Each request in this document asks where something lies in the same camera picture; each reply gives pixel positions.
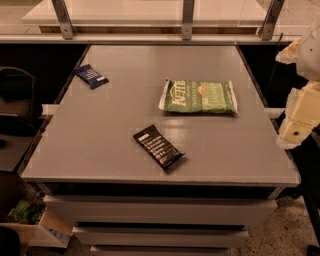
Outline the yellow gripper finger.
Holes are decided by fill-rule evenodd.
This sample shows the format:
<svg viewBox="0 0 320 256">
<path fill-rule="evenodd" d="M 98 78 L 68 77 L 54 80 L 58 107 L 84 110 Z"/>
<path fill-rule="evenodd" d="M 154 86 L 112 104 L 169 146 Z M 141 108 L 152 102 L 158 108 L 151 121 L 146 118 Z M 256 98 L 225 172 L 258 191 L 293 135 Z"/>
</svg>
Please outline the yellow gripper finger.
<svg viewBox="0 0 320 256">
<path fill-rule="evenodd" d="M 275 60 L 283 64 L 295 63 L 297 61 L 299 43 L 299 39 L 294 40 L 276 55 Z"/>
<path fill-rule="evenodd" d="M 302 89 L 291 89 L 276 143 L 282 149 L 300 146 L 319 124 L 320 82 L 309 81 Z"/>
</svg>

